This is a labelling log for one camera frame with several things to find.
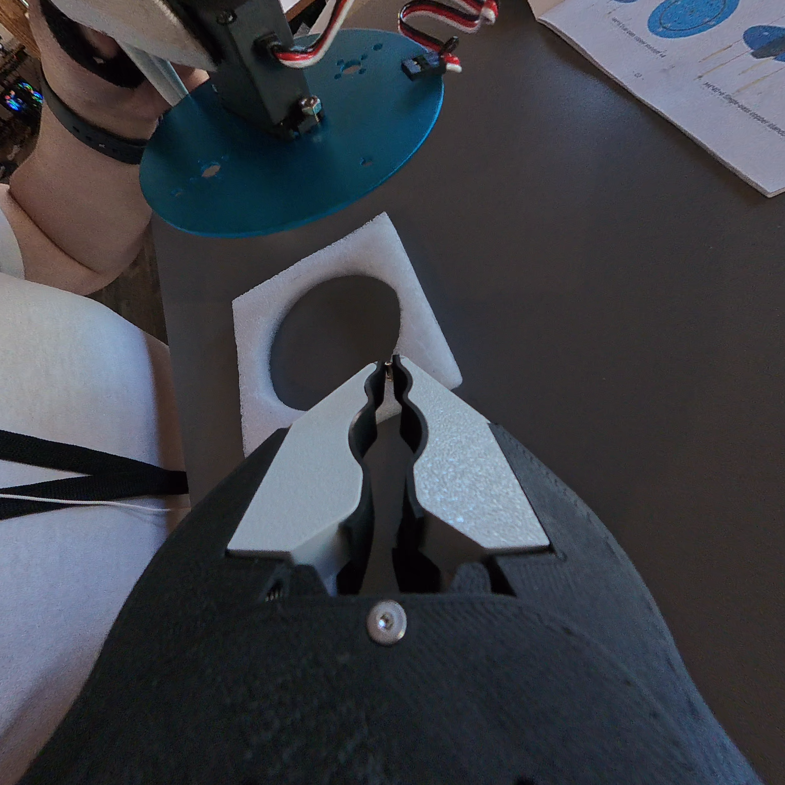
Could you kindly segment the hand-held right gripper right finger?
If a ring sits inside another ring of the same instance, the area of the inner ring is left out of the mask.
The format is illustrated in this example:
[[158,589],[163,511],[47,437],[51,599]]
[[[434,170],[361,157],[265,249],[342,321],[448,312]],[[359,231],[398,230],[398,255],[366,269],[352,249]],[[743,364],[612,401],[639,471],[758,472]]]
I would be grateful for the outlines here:
[[413,454],[392,551],[399,589],[435,593],[463,564],[548,549],[486,417],[410,359],[392,365],[400,435]]

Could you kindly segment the dark grey desk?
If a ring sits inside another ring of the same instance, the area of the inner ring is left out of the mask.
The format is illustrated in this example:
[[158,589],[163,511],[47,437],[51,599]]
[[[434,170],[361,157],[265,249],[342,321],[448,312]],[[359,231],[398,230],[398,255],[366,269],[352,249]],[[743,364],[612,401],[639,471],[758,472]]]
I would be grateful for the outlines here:
[[247,240],[153,223],[191,497],[242,459],[231,301],[386,211],[459,394],[612,531],[721,724],[783,783],[783,198],[526,2],[458,50],[426,143],[343,211]]

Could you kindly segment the white foam sheet with hole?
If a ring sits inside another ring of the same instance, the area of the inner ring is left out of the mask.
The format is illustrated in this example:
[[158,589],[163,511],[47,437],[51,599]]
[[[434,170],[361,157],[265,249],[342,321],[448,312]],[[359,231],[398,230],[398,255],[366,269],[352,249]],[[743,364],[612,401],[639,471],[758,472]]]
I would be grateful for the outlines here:
[[280,400],[271,379],[271,348],[280,323],[309,290],[345,276],[370,277],[394,289],[400,311],[395,353],[413,360],[449,389],[462,384],[459,367],[404,245],[387,213],[381,213],[232,301],[245,456],[302,415],[302,410]]

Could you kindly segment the person's left forearm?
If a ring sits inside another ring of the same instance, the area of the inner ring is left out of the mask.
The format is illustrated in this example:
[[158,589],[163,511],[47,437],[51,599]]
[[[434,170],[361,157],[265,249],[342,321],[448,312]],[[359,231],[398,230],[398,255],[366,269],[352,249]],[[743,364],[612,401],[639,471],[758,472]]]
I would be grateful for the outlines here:
[[131,265],[152,214],[139,167],[88,148],[48,108],[36,147],[2,190],[2,210],[25,279],[80,295],[104,288]]

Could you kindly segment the assembly instruction booklet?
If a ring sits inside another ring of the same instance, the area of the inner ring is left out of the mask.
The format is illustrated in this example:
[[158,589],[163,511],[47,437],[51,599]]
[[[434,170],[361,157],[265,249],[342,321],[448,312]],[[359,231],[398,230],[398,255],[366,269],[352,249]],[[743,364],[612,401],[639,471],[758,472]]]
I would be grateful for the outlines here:
[[783,192],[783,1],[529,4],[742,180],[768,197]]

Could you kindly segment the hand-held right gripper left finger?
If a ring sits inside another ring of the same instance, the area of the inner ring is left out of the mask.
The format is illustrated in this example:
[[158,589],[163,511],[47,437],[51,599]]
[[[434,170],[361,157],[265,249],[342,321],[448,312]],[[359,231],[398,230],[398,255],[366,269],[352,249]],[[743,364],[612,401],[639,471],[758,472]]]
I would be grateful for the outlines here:
[[371,363],[289,428],[229,541],[235,556],[316,569],[331,594],[356,594],[374,535],[363,457],[377,437],[385,365]]

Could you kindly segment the black servo motor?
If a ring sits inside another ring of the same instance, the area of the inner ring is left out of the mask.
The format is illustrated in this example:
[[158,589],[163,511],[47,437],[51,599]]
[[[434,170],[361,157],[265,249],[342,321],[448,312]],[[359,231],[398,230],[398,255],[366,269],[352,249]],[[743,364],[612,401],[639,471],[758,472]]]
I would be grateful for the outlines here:
[[287,140],[318,127],[299,108],[301,98],[314,95],[303,72],[272,52],[274,44],[294,43],[278,1],[221,1],[201,15],[221,50],[212,82],[225,108]]

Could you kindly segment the person's white shirt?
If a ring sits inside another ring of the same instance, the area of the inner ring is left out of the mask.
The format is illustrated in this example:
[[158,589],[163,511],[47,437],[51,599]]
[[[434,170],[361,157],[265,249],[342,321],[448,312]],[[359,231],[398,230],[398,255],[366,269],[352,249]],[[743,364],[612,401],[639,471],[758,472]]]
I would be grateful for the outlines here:
[[[2,216],[2,430],[180,469],[168,349],[24,269]],[[2,521],[2,783],[22,776],[67,712],[179,516],[67,505]]]

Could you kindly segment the person's left hand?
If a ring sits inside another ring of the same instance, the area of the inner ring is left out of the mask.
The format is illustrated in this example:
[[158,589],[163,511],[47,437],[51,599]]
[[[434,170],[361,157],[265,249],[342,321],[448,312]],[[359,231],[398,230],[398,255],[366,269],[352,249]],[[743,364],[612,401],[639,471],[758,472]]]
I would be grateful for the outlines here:
[[170,104],[149,81],[130,90],[103,80],[62,50],[37,2],[31,2],[27,16],[45,79],[75,114],[127,139],[148,140],[152,136]]

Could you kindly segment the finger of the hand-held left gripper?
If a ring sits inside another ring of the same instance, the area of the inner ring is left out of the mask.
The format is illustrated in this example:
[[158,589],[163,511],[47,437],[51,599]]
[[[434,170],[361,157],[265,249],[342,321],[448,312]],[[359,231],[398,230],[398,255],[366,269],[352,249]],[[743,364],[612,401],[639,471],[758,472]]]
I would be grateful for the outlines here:
[[164,1],[54,1],[73,21],[102,32],[118,43],[205,71],[213,58]]

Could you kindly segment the blue round metal plate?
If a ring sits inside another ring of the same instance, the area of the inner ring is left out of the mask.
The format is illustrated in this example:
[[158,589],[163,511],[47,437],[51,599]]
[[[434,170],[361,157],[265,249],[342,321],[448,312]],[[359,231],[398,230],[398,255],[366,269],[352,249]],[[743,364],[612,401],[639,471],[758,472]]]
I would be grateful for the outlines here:
[[396,33],[344,28],[306,69],[324,118],[295,141],[256,130],[202,84],[148,143],[148,204],[182,231],[234,238],[293,229],[359,200],[406,164],[437,120],[441,76],[413,81],[401,67],[422,53]]

